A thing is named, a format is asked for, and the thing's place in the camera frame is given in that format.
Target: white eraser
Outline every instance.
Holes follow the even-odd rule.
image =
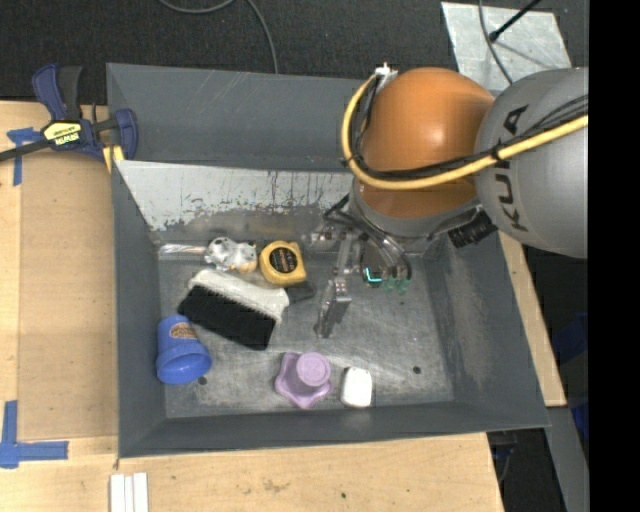
[[[149,490],[146,473],[111,475],[109,479],[111,512],[149,512]]]
[[[349,407],[369,407],[373,393],[373,380],[368,370],[351,367],[342,380],[340,401]]]

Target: green light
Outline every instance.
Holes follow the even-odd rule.
[[[369,267],[364,269],[364,273],[367,277],[367,281],[369,281],[370,283],[381,283],[382,282],[382,278],[381,277],[371,277],[371,274],[369,273]]]

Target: wooden table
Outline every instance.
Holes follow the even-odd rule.
[[[47,121],[0,102],[0,150]],[[0,164],[0,400],[18,399],[20,441],[70,444],[68,460],[0,469],[0,510],[106,511],[109,476],[134,472],[153,512],[503,510],[485,434],[119,461],[107,170],[44,150],[22,185],[13,173]],[[545,401],[565,405],[522,248],[502,242]]]

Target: gray bin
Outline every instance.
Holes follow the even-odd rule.
[[[110,109],[132,108],[140,126],[136,159],[112,173],[121,457],[548,425],[497,235],[460,250],[442,238],[412,252],[404,296],[350,278],[342,324],[329,339],[313,332],[337,247],[315,250],[309,234],[351,186],[337,129],[359,84],[109,65]],[[264,352],[196,326],[214,359],[206,383],[165,386],[155,376],[156,327],[203,264],[160,248],[223,234],[297,241],[319,293],[287,308]],[[283,354],[307,350],[329,359],[334,391],[303,411],[273,384]],[[349,366],[371,371],[371,408],[339,401]]]

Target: yellow label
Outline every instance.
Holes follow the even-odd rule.
[[[74,142],[80,138],[82,126],[78,123],[53,123],[42,132],[44,138],[53,140],[56,146]]]

